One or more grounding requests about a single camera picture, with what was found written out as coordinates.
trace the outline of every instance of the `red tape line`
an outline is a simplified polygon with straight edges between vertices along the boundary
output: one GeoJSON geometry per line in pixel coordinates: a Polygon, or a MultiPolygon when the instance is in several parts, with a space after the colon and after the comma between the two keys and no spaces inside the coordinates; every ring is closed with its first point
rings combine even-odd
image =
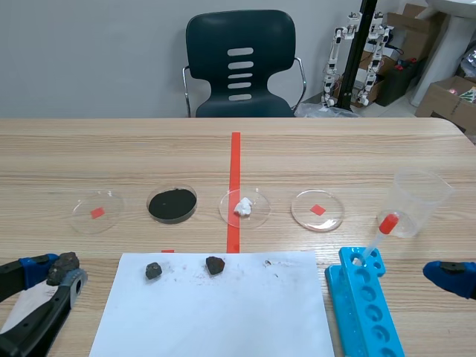
{"type": "Polygon", "coordinates": [[[228,235],[227,253],[239,253],[239,216],[234,209],[239,203],[239,185],[241,176],[241,133],[231,133],[230,157],[230,194],[228,195],[228,235]]]}

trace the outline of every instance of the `wooden table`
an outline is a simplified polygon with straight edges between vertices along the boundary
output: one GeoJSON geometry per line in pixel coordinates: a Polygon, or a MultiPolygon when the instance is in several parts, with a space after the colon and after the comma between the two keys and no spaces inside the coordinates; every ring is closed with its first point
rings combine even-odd
{"type": "MultiPolygon", "coordinates": [[[[375,216],[402,166],[439,173],[457,189],[415,239],[381,248],[381,283],[407,356],[474,356],[476,301],[437,288],[422,275],[431,260],[476,260],[476,149],[440,119],[151,119],[0,120],[0,264],[19,257],[76,251],[89,281],[50,356],[87,356],[123,252],[224,252],[227,226],[218,211],[228,189],[230,138],[242,133],[242,187],[271,201],[268,221],[242,230],[243,252],[316,252],[336,356],[342,356],[324,269],[338,249],[366,245],[375,216]],[[188,184],[196,213],[180,225],[150,219],[148,195],[188,184]],[[298,225],[291,199],[307,188],[344,203],[341,227],[319,234],[298,225]],[[68,223],[78,199],[113,189],[122,220],[87,235],[68,223]]],[[[4,321],[15,300],[0,305],[4,321]]]]}

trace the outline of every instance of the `white pedestal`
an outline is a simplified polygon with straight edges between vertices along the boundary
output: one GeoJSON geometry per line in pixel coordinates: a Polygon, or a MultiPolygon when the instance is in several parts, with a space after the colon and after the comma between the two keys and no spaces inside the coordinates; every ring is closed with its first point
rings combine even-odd
{"type": "Polygon", "coordinates": [[[475,30],[476,20],[474,19],[456,16],[449,19],[448,30],[411,98],[413,106],[419,106],[430,84],[454,76],[460,64],[460,58],[465,53],[475,30]]]}

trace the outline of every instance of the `gray wall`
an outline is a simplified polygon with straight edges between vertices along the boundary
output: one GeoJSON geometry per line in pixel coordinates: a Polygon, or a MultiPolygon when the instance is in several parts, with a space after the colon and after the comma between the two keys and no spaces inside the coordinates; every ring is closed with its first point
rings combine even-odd
{"type": "MultiPolygon", "coordinates": [[[[289,13],[311,97],[321,91],[334,27],[359,7],[359,0],[0,0],[0,117],[184,117],[185,27],[196,14],[223,10],[289,13]]],[[[294,104],[298,67],[274,75],[269,87],[294,104]]],[[[195,109],[210,88],[190,80],[189,90],[195,109]]]]}

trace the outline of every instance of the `black pole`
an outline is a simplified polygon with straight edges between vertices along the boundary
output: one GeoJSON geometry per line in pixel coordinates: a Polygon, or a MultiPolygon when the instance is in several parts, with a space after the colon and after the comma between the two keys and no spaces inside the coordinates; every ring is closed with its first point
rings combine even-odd
{"type": "Polygon", "coordinates": [[[350,110],[352,89],[354,87],[354,82],[356,81],[358,65],[360,65],[360,59],[364,52],[365,43],[367,42],[370,24],[372,23],[372,17],[375,13],[376,6],[377,0],[362,0],[360,6],[362,20],[360,21],[358,33],[356,33],[352,45],[350,46],[349,58],[347,58],[347,64],[345,65],[345,72],[342,78],[342,87],[339,92],[337,104],[335,105],[338,108],[350,110]]]}

